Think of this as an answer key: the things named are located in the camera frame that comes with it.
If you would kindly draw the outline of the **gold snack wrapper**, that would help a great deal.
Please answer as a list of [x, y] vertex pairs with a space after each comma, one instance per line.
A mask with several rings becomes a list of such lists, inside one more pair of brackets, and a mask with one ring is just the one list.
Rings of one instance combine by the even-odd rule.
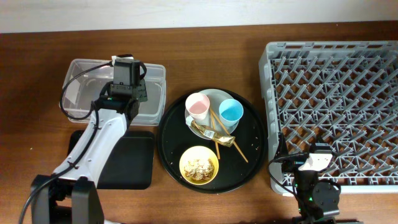
[[199, 137], [207, 140], [212, 140], [222, 146], [231, 147], [234, 143], [235, 137], [228, 134], [223, 134], [209, 126], [198, 124], [193, 117], [187, 116], [185, 118], [186, 125]]

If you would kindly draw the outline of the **pink cup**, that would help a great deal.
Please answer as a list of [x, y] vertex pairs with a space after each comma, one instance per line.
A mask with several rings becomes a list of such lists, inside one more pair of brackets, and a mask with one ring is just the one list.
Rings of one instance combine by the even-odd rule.
[[210, 100], [203, 93], [192, 93], [185, 101], [185, 108], [189, 115], [196, 120], [204, 120], [210, 108]]

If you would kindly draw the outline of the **blue cup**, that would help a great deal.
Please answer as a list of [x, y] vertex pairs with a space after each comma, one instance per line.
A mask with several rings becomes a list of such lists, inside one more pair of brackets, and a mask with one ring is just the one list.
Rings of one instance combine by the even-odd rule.
[[218, 112], [220, 120], [225, 126], [234, 126], [244, 114], [242, 104], [235, 99], [227, 99], [221, 102]]

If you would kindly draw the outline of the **food scraps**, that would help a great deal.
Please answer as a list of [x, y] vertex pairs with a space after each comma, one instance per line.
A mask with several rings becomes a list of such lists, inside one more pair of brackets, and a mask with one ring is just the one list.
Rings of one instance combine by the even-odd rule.
[[184, 165], [184, 174], [194, 181], [207, 181], [213, 177], [214, 165], [210, 159], [193, 159]]

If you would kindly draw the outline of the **yellow bowl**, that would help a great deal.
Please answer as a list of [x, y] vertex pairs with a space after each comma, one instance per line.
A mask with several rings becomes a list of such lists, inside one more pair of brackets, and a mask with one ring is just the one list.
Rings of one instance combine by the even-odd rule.
[[218, 174], [217, 155], [204, 146], [187, 149], [179, 161], [181, 176], [192, 185], [209, 184]]

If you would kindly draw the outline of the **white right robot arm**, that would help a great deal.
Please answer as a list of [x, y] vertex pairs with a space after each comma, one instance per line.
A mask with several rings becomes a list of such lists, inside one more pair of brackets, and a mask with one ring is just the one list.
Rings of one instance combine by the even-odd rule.
[[308, 152], [289, 154], [282, 160], [282, 170], [294, 175], [292, 191], [298, 201], [299, 217], [293, 223], [335, 223], [340, 214], [341, 186], [331, 180], [320, 180], [318, 173], [325, 170], [333, 152], [327, 143], [317, 142]]

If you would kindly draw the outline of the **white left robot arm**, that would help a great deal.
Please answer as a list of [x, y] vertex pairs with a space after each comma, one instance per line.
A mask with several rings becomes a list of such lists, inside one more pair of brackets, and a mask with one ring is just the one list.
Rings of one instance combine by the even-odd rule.
[[147, 68], [126, 56], [115, 56], [105, 65], [113, 68], [113, 80], [91, 102], [90, 122], [68, 158], [52, 175], [34, 179], [20, 223], [27, 210], [38, 223], [106, 223], [96, 186], [112, 150], [138, 115], [140, 103], [147, 101]]

